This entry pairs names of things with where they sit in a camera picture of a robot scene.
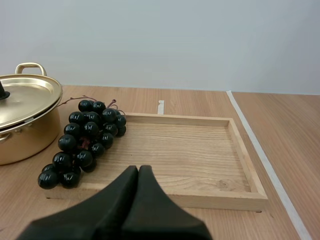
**lid knob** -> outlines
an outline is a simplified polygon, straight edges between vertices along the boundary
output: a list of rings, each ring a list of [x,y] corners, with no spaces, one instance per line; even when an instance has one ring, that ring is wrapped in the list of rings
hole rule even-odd
[[[10,92],[5,91],[4,87],[2,86],[2,83],[0,81],[0,100],[6,99],[10,96]]]

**white tape line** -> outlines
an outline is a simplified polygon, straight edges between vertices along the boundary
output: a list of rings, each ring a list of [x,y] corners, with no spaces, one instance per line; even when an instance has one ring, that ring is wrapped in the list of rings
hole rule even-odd
[[[236,113],[238,114],[242,125],[244,126],[244,129],[246,130],[246,133],[248,134],[253,147],[255,148],[256,153],[258,154],[266,173],[268,174],[276,192],[279,195],[279,198],[286,210],[286,212],[289,215],[289,218],[291,219],[291,222],[298,233],[299,237],[302,240],[312,240],[310,234],[308,233],[308,230],[306,229],[304,223],[302,222],[299,214],[297,213],[297,210],[295,209],[294,205],[292,204],[290,198],[288,197],[284,187],[282,186],[275,170],[273,169],[271,163],[269,162],[264,150],[262,149],[261,145],[259,144],[258,139],[256,138],[254,132],[252,131],[249,123],[247,122],[244,114],[242,113],[240,107],[238,106],[233,94],[231,91],[227,91],[226,94],[228,95],[230,102],[232,103]]]
[[[165,114],[165,100],[159,100],[158,114]]]

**black grape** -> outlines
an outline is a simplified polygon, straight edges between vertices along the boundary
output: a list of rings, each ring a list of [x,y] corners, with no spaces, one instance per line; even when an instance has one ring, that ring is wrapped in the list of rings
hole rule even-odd
[[[115,109],[115,113],[116,113],[117,115],[121,115],[121,113],[120,113],[117,109]]]
[[[109,132],[104,132],[100,137],[99,142],[106,148],[110,148],[114,144],[114,136]]]
[[[71,151],[75,146],[77,146],[77,141],[74,136],[70,134],[63,135],[58,140],[58,147],[65,152]]]
[[[65,172],[72,167],[72,156],[63,151],[58,152],[53,156],[52,164],[58,172]]]
[[[81,174],[81,168],[78,165],[73,165],[71,172],[74,172],[74,173],[80,175]]]
[[[98,158],[105,153],[105,147],[99,142],[90,145],[89,150],[95,158]]]
[[[126,120],[125,116],[123,116],[123,115],[116,116],[114,124],[116,125],[116,127],[118,129],[123,128],[126,125],[126,123],[127,123],[127,120]]]
[[[95,137],[99,133],[99,127],[95,122],[89,121],[83,126],[83,132],[87,137]]]
[[[43,189],[53,189],[58,183],[58,174],[51,170],[41,172],[38,177],[38,184]]]
[[[89,100],[82,100],[79,102],[78,109],[80,112],[91,112],[93,110],[93,105]]]
[[[102,101],[96,101],[93,103],[93,111],[97,114],[101,114],[106,109],[106,105]]]
[[[125,135],[126,131],[127,131],[126,126],[118,128],[118,133],[117,133],[116,137],[122,137],[123,135]]]
[[[92,160],[92,163],[89,166],[84,166],[81,169],[86,173],[91,173],[96,169],[97,166],[97,160],[94,158]]]
[[[80,175],[75,172],[67,172],[62,174],[60,177],[60,182],[62,186],[66,189],[72,189],[78,185],[80,181]]]
[[[116,120],[117,113],[113,108],[106,108],[102,112],[102,118],[107,123],[112,123]]]
[[[88,117],[88,114],[89,114],[89,111],[83,111],[83,116],[84,116],[84,122],[87,123],[87,122],[90,122],[89,121],[89,117]]]
[[[69,115],[69,123],[75,123],[81,126],[84,122],[85,116],[80,111],[75,111]]]
[[[64,127],[64,134],[70,134],[75,138],[79,138],[81,134],[80,126],[77,123],[69,123]]]
[[[48,165],[45,165],[44,168],[42,168],[41,172],[44,172],[44,171],[47,171],[47,170],[50,170],[50,171],[53,171],[53,172],[56,171],[55,166],[52,163],[50,163]]]
[[[75,163],[81,168],[87,167],[92,163],[93,159],[91,152],[82,150],[75,156]]]
[[[103,129],[104,129],[104,132],[111,133],[112,136],[115,136],[118,133],[118,128],[115,124],[104,124]]]
[[[98,126],[101,124],[101,118],[98,113],[91,111],[86,116],[88,122],[94,122]]]

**grape stem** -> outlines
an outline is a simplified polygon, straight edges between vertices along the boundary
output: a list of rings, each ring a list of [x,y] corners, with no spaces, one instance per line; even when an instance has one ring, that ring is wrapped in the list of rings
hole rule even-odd
[[[58,106],[56,106],[56,107],[60,107],[61,105],[63,105],[63,104],[66,104],[67,102],[69,102],[69,101],[72,101],[72,100],[77,100],[77,99],[91,99],[91,100],[93,100],[93,101],[97,101],[96,99],[94,99],[94,98],[92,98],[92,97],[89,97],[89,96],[86,96],[86,95],[82,95],[82,97],[75,97],[75,98],[73,98],[73,97],[70,97],[70,99],[68,99],[67,101],[65,101],[65,102],[62,102],[62,103],[60,103]]]
[[[106,108],[110,108],[113,104],[115,104],[117,102],[117,100],[113,99],[110,104],[108,106],[106,106]]]
[[[126,113],[125,113],[124,111],[122,111],[122,110],[118,109],[118,105],[116,105],[116,104],[112,104],[109,108],[111,108],[111,107],[113,107],[113,106],[115,106],[115,107],[116,107],[116,109],[117,109],[119,112],[122,112],[122,113],[123,113],[123,115],[124,115],[124,116],[126,116]]]

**pot handle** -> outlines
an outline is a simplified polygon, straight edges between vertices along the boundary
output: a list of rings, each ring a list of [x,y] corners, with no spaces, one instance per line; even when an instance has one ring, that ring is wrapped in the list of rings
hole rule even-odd
[[[41,66],[39,63],[36,62],[24,62],[20,63],[18,66],[15,68],[15,74],[22,74],[22,70],[25,68],[40,68],[41,74],[43,76],[47,76],[47,72],[43,66]]]
[[[7,133],[4,136],[0,135],[0,144],[4,143],[10,136],[11,136],[11,133]]]

